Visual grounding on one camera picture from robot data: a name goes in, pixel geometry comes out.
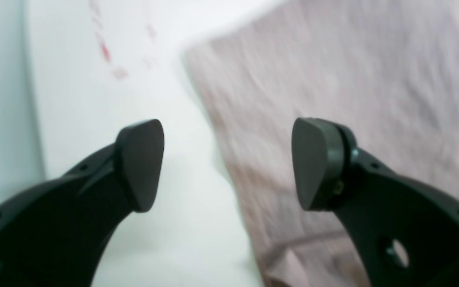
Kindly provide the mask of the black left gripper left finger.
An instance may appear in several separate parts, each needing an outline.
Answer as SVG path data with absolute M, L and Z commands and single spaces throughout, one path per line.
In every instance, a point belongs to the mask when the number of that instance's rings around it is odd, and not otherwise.
M 165 147 L 157 119 L 53 180 L 0 204 L 0 287 L 89 287 L 118 225 L 155 201 Z

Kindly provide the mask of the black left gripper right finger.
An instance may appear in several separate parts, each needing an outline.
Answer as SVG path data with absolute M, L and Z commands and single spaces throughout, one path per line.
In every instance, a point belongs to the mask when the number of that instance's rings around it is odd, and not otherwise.
M 459 200 L 359 149 L 351 129 L 318 118 L 292 128 L 299 204 L 343 224 L 374 287 L 459 287 Z

